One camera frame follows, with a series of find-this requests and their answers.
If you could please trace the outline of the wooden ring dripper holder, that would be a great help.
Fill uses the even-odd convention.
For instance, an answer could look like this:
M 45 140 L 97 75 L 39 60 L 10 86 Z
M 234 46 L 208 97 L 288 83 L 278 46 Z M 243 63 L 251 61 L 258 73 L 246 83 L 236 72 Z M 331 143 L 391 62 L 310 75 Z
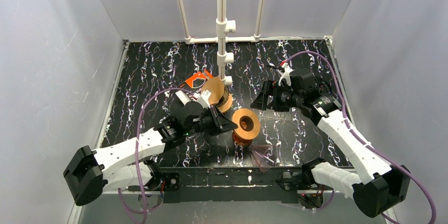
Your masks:
M 222 113 L 225 114 L 230 110 L 233 103 L 233 96 L 232 94 L 229 94 L 227 96 L 222 96 L 222 98 L 219 100 L 218 103 L 216 103 L 214 106 Z

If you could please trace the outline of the brown paper coffee filter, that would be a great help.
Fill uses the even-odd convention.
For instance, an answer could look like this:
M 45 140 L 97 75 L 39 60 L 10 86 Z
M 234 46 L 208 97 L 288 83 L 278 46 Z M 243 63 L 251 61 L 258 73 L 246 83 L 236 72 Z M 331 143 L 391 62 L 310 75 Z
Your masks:
M 208 91 L 210 95 L 208 97 L 209 104 L 217 104 L 222 98 L 224 93 L 224 84 L 219 77 L 213 77 L 208 79 L 201 89 L 201 94 Z

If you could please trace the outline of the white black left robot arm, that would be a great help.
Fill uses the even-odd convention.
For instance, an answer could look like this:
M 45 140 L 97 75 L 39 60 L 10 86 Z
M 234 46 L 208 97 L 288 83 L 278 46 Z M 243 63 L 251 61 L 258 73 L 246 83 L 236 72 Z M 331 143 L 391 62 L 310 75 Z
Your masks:
M 204 108 L 190 101 L 137 137 L 105 148 L 93 150 L 88 145 L 79 148 L 63 171 L 63 177 L 75 204 L 84 206 L 103 192 L 138 185 L 140 181 L 152 186 L 164 179 L 154 165 L 137 164 L 137 160 L 184 144 L 190 135 L 216 136 L 237 127 L 214 105 Z

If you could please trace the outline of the clear glass ribbed dripper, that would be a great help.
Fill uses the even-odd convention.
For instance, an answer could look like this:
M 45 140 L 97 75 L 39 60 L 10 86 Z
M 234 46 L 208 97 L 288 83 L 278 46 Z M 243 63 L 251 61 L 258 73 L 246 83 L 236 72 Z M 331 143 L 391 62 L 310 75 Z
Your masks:
M 219 102 L 217 103 L 217 105 L 220 107 L 225 105 L 228 102 L 229 96 L 230 96 L 229 88 L 228 88 L 228 86 L 225 86 L 223 94 L 222 94 L 221 98 L 219 99 Z

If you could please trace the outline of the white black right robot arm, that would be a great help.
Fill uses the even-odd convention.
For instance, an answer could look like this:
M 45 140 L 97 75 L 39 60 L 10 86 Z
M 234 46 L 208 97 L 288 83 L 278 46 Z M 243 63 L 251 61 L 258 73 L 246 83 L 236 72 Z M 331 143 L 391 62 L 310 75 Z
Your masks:
M 302 165 L 297 181 L 302 185 L 326 185 L 354 200 L 358 209 L 374 218 L 404 201 L 410 178 L 368 149 L 369 143 L 355 137 L 344 118 L 341 104 L 321 91 L 322 80 L 307 70 L 285 69 L 280 81 L 264 81 L 251 108 L 288 112 L 297 108 L 325 132 L 355 168 L 348 172 L 322 158 Z

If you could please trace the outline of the pink translucent plastic dripper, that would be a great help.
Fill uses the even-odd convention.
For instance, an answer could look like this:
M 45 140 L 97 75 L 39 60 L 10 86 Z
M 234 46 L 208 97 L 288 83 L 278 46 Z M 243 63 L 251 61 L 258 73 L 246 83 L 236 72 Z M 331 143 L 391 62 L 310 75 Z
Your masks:
M 253 166 L 257 166 L 261 172 L 267 172 L 275 167 L 273 145 L 251 145 L 248 149 Z

